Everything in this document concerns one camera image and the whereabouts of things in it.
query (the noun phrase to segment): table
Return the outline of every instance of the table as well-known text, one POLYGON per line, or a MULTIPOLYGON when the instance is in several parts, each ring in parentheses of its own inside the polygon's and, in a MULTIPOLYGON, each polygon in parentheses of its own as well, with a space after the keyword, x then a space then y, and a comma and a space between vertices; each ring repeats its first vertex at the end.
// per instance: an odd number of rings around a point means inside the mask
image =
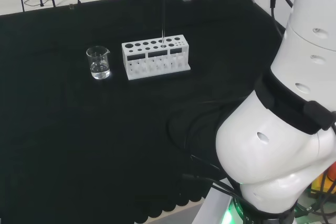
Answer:
MULTIPOLYGON (((128 81, 121 43, 159 37, 160 8, 106 0, 0 17, 4 223, 142 223, 206 196, 209 185, 182 182, 182 173, 220 178, 172 145, 167 119, 184 109, 170 125, 182 145, 190 121, 214 108, 195 104, 248 95, 280 40, 246 0, 167 0, 166 34, 185 36, 191 71, 128 81), (94 45, 112 53, 109 79, 91 76, 85 52, 94 45)), ((195 155, 218 164, 213 126, 236 105, 200 121, 195 155)))

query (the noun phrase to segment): black strap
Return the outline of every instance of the black strap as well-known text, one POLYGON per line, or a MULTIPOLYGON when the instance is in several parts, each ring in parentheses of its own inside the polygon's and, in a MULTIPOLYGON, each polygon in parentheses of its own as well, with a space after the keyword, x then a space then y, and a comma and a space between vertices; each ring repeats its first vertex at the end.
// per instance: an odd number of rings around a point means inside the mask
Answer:
POLYGON ((258 99, 277 117, 307 134, 327 130, 336 122, 332 112, 316 101, 306 101, 284 86, 269 69, 255 84, 258 99))

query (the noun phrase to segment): red object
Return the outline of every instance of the red object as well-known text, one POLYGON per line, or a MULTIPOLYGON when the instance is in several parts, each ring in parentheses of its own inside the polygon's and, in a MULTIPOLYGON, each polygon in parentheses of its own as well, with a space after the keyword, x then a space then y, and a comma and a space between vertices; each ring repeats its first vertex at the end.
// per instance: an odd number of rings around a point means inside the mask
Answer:
POLYGON ((328 169, 328 178, 332 181, 336 179, 336 162, 328 169))

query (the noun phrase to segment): test tube rack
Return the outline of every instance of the test tube rack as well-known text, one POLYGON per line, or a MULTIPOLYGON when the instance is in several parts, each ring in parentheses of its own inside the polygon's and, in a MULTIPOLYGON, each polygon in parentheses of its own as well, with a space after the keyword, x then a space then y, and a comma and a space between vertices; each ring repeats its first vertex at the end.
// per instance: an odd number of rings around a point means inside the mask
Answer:
POLYGON ((183 35, 121 44, 129 80, 190 70, 189 45, 183 35))

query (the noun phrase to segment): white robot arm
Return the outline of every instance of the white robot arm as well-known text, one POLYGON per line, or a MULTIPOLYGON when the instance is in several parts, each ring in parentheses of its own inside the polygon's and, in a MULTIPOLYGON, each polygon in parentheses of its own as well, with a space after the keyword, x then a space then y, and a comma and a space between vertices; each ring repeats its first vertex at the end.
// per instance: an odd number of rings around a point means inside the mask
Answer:
MULTIPOLYGON (((336 0, 295 0, 270 68, 293 97, 330 112, 336 111, 335 18, 336 0)), ((336 161, 336 136, 331 129, 299 130, 281 118, 285 111, 276 115, 266 107, 253 91, 219 128, 216 150, 243 197, 260 211, 279 214, 336 161)))

